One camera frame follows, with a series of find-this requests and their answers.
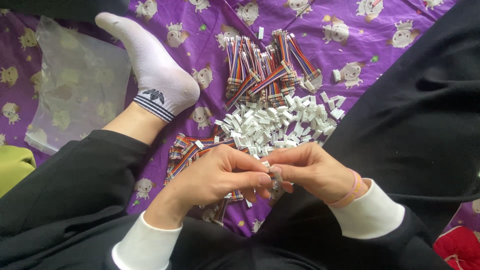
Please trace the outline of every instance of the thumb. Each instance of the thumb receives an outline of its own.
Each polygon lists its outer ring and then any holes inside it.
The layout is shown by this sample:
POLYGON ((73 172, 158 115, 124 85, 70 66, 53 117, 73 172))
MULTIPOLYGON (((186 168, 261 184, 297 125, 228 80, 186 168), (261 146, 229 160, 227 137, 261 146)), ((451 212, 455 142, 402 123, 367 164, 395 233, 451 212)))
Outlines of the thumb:
POLYGON ((232 183, 232 190, 266 187, 272 179, 264 172, 230 172, 228 176, 232 183))
POLYGON ((280 174, 283 181, 290 183, 304 184, 311 180, 313 173, 309 167, 297 167, 286 164, 275 164, 270 171, 280 174))

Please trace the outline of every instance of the fingernail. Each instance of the fingernail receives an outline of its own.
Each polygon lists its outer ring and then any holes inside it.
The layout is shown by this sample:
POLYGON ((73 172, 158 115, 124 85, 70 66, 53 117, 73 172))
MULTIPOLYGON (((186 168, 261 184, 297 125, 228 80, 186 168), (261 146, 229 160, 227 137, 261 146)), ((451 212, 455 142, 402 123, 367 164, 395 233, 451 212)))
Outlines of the fingernail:
POLYGON ((272 179, 270 179, 270 176, 266 173, 259 173, 258 174, 258 184, 259 185, 268 185, 272 182, 272 179))
POLYGON ((273 165, 272 167, 270 167, 270 171, 274 173, 282 174, 282 168, 276 165, 273 165))

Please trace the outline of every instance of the green fabric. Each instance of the green fabric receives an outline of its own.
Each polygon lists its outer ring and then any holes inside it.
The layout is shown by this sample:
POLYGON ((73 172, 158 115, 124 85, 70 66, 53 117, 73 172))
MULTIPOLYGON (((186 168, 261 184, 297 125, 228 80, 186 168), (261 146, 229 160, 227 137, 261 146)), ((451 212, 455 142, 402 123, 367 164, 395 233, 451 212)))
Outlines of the green fabric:
POLYGON ((16 146, 0 147, 0 198, 36 168, 32 151, 16 146))

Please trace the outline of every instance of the hand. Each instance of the hand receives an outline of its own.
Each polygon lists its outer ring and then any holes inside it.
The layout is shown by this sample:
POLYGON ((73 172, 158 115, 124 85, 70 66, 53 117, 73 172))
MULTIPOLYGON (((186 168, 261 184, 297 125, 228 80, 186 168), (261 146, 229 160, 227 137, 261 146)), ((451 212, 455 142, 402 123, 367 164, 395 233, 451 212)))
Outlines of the hand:
POLYGON ((157 228, 176 229, 192 206, 214 203, 234 190, 242 190, 251 202, 256 201, 254 188, 259 196, 269 198, 267 188, 273 183, 266 172, 253 156, 219 145, 175 176, 153 200, 144 219, 157 228))
POLYGON ((355 183, 350 169, 313 142, 275 151, 261 161, 265 160, 274 164, 270 171, 279 173, 284 181, 303 186, 325 203, 341 200, 355 183))

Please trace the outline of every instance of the purple bedsheet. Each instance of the purple bedsheet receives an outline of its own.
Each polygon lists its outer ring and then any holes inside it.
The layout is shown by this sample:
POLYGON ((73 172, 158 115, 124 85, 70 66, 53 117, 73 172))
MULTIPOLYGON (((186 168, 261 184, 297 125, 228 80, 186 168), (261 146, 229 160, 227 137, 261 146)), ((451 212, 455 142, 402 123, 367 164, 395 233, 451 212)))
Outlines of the purple bedsheet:
MULTIPOLYGON (((213 125, 192 119, 193 110, 203 112, 208 108, 212 113, 212 123, 215 119, 224 118, 226 112, 222 105, 226 101, 228 63, 225 62, 226 53, 221 42, 223 36, 241 34, 257 40, 255 35, 261 26, 265 29, 265 36, 257 42, 268 45, 272 41, 272 30, 282 28, 294 33, 305 55, 323 72, 323 86, 318 94, 325 91, 330 97, 347 97, 341 109, 348 111, 368 86, 455 1, 199 0, 197 5, 193 3, 196 1, 175 0, 159 2, 157 5, 155 0, 132 0, 126 15, 162 41, 183 69, 194 77, 197 76, 195 71, 198 71, 209 78, 194 108, 180 114, 159 136, 160 144, 139 177, 149 179, 156 186, 149 191, 149 199, 136 199, 134 192, 128 205, 129 213, 145 210, 162 189, 168 148, 177 133, 211 136, 213 125), (334 83, 332 70, 341 70, 348 63, 353 63, 349 66, 359 67, 356 74, 346 69, 346 77, 351 78, 345 83, 334 83)), ((0 9, 0 106, 6 105, 2 109, 5 115, 9 111, 13 115, 10 118, 0 116, 0 144, 5 142, 27 147, 33 151, 37 164, 41 164, 48 155, 24 142, 25 132, 38 104, 35 89, 39 82, 32 77, 40 71, 41 66, 41 51, 34 35, 37 22, 37 17, 0 9)), ((59 23, 122 47, 120 41, 94 25, 66 21, 59 23)), ((136 92, 136 84, 131 78, 125 104, 132 101, 136 92)), ((307 94, 302 89, 296 91, 299 96, 307 94)), ((250 209, 245 201, 230 203, 225 215, 225 227, 240 235, 251 235, 270 209, 268 200, 264 199, 259 199, 250 209)), ((191 215, 201 218, 202 210, 195 209, 191 215)), ((462 218, 464 225, 470 216, 467 214, 462 218)), ((478 223, 475 221, 472 226, 478 226, 478 223)))

